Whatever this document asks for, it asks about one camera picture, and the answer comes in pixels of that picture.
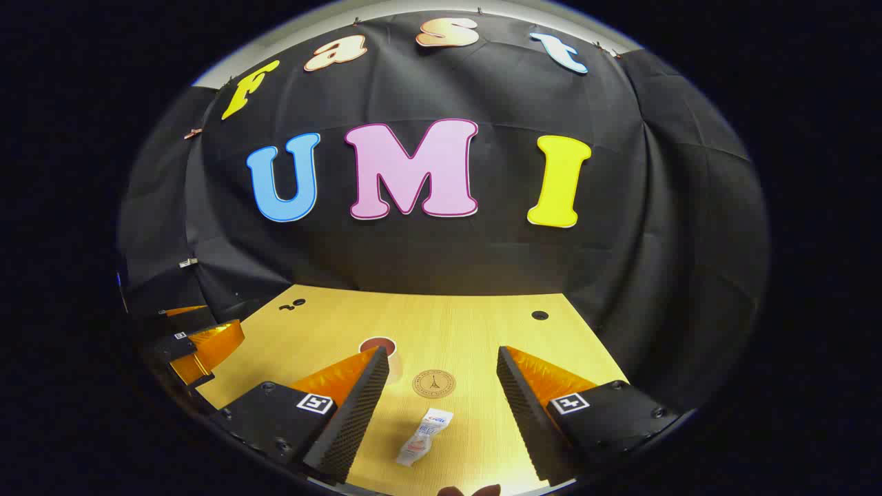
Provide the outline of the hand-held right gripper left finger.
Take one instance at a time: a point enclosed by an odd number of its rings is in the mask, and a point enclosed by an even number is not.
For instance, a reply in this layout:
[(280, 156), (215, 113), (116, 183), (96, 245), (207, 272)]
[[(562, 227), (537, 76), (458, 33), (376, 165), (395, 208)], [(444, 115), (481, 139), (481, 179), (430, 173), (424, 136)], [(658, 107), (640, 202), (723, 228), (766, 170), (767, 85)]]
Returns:
[(259, 383), (209, 420), (270, 464), (342, 484), (388, 374), (387, 349), (374, 347), (290, 386)]

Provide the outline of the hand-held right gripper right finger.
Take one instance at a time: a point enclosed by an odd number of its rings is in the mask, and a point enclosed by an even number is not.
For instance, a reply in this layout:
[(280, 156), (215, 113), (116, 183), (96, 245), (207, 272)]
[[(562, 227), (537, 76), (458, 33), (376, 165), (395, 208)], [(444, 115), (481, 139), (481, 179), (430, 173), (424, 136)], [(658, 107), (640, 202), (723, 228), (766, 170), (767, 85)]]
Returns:
[(533, 468), (551, 486), (608, 477), (679, 420), (626, 380), (596, 384), (510, 346), (499, 348), (495, 372)]

